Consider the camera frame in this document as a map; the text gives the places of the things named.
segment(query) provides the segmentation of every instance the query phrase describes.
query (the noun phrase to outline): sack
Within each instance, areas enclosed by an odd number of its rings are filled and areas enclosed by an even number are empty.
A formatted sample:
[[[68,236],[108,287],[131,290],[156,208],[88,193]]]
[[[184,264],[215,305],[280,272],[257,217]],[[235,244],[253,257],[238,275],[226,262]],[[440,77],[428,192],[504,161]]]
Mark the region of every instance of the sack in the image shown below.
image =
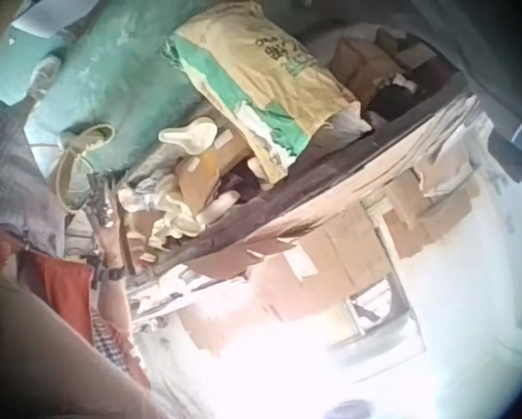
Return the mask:
[[[271,183],[356,101],[257,3],[219,4],[179,27],[168,46],[195,88],[243,131]]]

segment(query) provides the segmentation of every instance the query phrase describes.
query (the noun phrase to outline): hand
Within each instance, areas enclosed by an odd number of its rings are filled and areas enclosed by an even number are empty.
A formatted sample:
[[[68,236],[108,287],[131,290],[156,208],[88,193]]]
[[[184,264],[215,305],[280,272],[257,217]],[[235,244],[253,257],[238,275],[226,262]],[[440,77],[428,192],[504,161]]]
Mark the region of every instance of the hand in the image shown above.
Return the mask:
[[[92,206],[85,206],[85,213],[90,225],[93,227],[96,244],[104,258],[104,265],[107,268],[121,268],[123,266],[123,257],[121,256],[120,216],[117,210],[117,201],[112,191],[108,191],[107,198],[112,203],[113,208],[113,214],[111,215],[113,219],[112,226],[102,227]]]

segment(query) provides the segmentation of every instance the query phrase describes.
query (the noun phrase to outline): plaid fabric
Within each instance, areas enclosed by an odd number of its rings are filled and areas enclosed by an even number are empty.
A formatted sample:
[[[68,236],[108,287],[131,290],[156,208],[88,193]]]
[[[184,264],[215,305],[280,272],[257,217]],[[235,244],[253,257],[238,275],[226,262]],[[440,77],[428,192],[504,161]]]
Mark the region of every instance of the plaid fabric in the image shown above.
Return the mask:
[[[28,140],[26,114],[0,100],[0,226],[55,258],[64,252],[65,212],[48,189]]]
[[[109,359],[121,371],[129,374],[125,355],[121,352],[121,348],[115,343],[110,326],[102,319],[96,310],[92,310],[92,321],[93,341],[96,350]]]

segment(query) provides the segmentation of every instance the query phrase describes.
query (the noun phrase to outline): green stripe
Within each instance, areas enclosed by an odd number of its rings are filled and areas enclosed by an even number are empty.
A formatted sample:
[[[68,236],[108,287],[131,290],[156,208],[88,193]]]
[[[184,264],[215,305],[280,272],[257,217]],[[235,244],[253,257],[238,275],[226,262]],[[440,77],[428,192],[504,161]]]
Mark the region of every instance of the green stripe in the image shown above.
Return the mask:
[[[306,148],[310,137],[279,103],[272,101],[265,109],[257,107],[209,51],[180,35],[172,35],[170,41],[175,46],[179,59],[203,74],[224,105],[233,113],[245,102],[272,129],[274,142],[290,155],[298,156]]]

